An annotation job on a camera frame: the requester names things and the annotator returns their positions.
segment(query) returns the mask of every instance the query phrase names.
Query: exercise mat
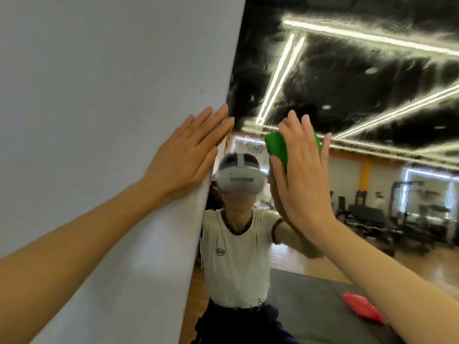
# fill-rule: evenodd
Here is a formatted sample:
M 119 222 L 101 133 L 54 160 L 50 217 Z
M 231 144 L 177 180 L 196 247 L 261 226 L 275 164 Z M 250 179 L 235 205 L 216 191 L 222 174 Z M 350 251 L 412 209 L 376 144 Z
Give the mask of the exercise mat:
M 388 326 L 360 319 L 343 301 L 356 286 L 271 269 L 267 303 L 278 320 L 301 344 L 403 344 Z

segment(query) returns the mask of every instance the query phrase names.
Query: dark collar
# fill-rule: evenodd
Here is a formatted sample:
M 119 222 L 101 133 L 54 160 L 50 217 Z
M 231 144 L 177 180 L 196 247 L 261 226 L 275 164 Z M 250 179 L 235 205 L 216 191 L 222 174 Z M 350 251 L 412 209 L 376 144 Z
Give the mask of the dark collar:
M 252 225 L 253 211 L 252 211 L 252 216 L 250 216 L 249 222 L 247 222 L 246 226 L 244 227 L 244 229 L 242 231 L 235 231 L 233 229 L 233 227 L 231 227 L 230 223 L 228 222 L 228 219 L 226 218 L 226 210 L 225 209 L 223 209 L 221 211 L 221 214 L 222 214 L 223 222 L 226 225 L 226 228 L 231 232 L 232 235 L 243 235 L 246 231 L 249 230 L 250 226 Z

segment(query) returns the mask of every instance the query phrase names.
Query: black ceiling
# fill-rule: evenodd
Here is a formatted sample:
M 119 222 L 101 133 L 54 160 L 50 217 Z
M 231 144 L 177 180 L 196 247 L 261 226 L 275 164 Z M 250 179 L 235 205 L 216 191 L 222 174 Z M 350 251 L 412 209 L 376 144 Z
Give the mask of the black ceiling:
M 292 32 L 299 34 L 296 40 L 306 34 L 307 44 L 265 125 L 276 125 L 294 109 L 299 116 L 309 114 L 317 132 L 339 134 L 447 89 L 459 79 L 459 56 L 398 47 L 386 50 L 369 41 L 286 28 L 282 23 L 286 18 L 326 19 L 336 27 L 346 19 L 397 38 L 421 33 L 423 39 L 434 38 L 454 48 L 459 42 L 459 0 L 247 0 L 228 96 L 238 129 L 258 115 Z M 370 68 L 377 72 L 367 74 Z M 459 139 L 459 97 L 453 95 L 352 138 L 412 150 L 453 142 Z

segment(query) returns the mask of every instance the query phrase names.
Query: mirror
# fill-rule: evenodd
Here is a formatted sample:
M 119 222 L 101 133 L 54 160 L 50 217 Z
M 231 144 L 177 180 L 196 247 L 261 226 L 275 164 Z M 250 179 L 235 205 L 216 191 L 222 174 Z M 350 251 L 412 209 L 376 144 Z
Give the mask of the mirror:
M 264 136 L 291 109 L 334 135 L 336 218 L 459 298 L 458 7 L 246 1 L 227 99 L 236 126 L 210 185 L 181 343 L 398 343 L 343 306 L 362 291 L 276 202 Z M 251 180 L 228 186 L 225 171 Z

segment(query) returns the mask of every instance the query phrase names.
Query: black pants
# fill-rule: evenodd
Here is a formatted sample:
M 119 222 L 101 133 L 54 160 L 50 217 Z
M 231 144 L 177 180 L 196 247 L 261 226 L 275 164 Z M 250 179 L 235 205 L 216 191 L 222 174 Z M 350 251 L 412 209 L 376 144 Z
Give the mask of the black pants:
M 277 320 L 275 307 L 226 308 L 209 300 L 191 344 L 298 344 Z

